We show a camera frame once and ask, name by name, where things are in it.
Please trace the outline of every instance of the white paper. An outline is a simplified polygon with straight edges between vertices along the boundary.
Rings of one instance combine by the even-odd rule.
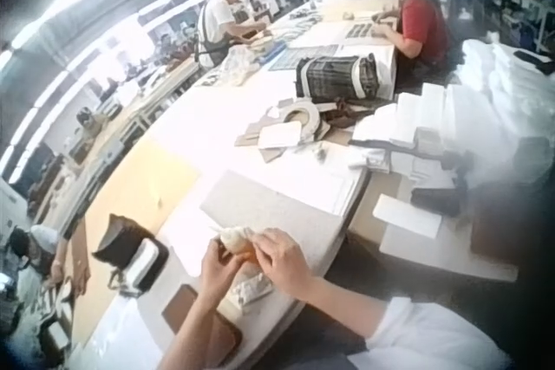
[[[441,216],[384,194],[378,199],[373,214],[386,223],[429,238],[436,238],[440,230]]]
[[[300,121],[290,121],[263,127],[258,138],[259,149],[296,146],[301,140],[303,125]]]

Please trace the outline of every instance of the leather piece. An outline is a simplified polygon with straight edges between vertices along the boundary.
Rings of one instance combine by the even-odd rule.
[[[167,325],[177,334],[185,321],[197,293],[189,285],[182,285],[162,311]],[[216,312],[206,353],[206,368],[222,366],[237,351],[243,335],[222,314]]]

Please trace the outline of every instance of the black handbag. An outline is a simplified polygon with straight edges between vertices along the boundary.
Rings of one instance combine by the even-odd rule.
[[[368,101],[376,98],[378,81],[375,57],[320,56],[303,58],[297,65],[297,97],[326,102],[342,98]]]

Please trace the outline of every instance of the hand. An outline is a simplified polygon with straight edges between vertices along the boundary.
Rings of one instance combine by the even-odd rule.
[[[64,276],[63,265],[59,261],[55,260],[54,262],[52,262],[52,265],[50,266],[50,277],[44,283],[44,287],[46,289],[54,288],[58,283],[61,283],[63,281],[63,276]]]
[[[303,300],[313,275],[303,252],[289,234],[268,229],[252,237],[262,271],[283,292]]]
[[[212,240],[202,259],[199,301],[210,309],[216,309],[247,258],[248,255],[234,256],[225,252],[219,240]]]
[[[390,29],[391,28],[389,27],[389,25],[376,23],[376,24],[372,25],[371,31],[372,31],[372,35],[383,35],[383,36],[385,36]]]
[[[265,30],[268,25],[266,25],[266,22],[258,21],[254,24],[254,27],[256,28],[256,30],[261,31]]]

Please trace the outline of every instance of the white cloth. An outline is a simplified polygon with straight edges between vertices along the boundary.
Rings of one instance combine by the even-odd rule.
[[[37,244],[41,246],[41,249],[47,251],[51,255],[55,255],[58,240],[60,239],[56,230],[38,224],[33,225],[29,232],[31,233],[31,236],[35,238]]]
[[[369,351],[349,357],[363,370],[496,370],[509,357],[470,322],[433,303],[394,298]]]
[[[204,45],[205,32],[203,21],[206,20],[206,40],[208,42],[219,42],[224,38],[225,23],[235,22],[232,8],[226,0],[209,0],[206,3],[206,10],[200,12],[197,31],[199,32],[199,52],[205,52]],[[200,54],[199,63],[204,68],[212,68],[214,63],[208,54]]]

